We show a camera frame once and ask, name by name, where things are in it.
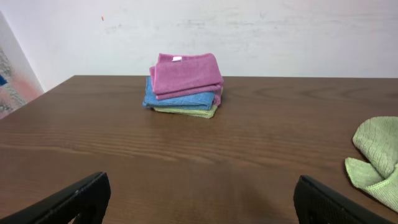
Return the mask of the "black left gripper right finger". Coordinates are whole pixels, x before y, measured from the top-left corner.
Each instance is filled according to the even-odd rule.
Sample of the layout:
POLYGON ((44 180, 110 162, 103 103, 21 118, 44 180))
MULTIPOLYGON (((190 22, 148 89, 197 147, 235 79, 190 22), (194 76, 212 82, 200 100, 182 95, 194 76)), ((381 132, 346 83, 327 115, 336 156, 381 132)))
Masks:
POLYGON ((299 177, 294 207, 300 224, 393 224, 309 175, 299 177))

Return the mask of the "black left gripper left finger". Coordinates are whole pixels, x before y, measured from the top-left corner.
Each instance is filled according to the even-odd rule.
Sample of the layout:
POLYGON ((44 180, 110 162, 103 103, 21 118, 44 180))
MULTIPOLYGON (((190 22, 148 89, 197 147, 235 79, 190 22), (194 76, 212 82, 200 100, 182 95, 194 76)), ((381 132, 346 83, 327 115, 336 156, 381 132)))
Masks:
POLYGON ((1 219, 3 224, 102 224, 111 197, 107 173, 96 172, 1 219))

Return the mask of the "green microfiber cloth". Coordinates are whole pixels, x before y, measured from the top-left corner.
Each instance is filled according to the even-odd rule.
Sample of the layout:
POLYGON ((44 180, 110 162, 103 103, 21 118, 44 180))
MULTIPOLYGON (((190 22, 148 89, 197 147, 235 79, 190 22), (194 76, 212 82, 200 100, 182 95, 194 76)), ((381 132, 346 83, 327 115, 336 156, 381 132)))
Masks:
POLYGON ((345 159, 351 183, 379 202, 397 211, 397 118, 373 117, 363 122, 353 144, 366 157, 345 159))

